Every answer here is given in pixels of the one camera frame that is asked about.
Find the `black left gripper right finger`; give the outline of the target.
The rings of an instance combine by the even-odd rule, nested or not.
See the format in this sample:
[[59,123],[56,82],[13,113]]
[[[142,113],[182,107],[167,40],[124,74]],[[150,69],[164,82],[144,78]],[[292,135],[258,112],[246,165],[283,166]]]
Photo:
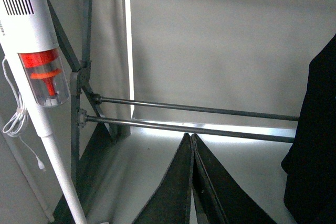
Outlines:
[[275,223],[236,183],[203,140],[191,136],[193,185],[209,223]]

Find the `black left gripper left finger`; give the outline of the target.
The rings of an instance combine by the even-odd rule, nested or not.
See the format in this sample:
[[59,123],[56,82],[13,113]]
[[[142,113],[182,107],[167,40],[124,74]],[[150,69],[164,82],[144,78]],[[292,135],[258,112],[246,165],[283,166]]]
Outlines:
[[189,223],[193,167],[192,140],[185,133],[158,188],[133,223]]

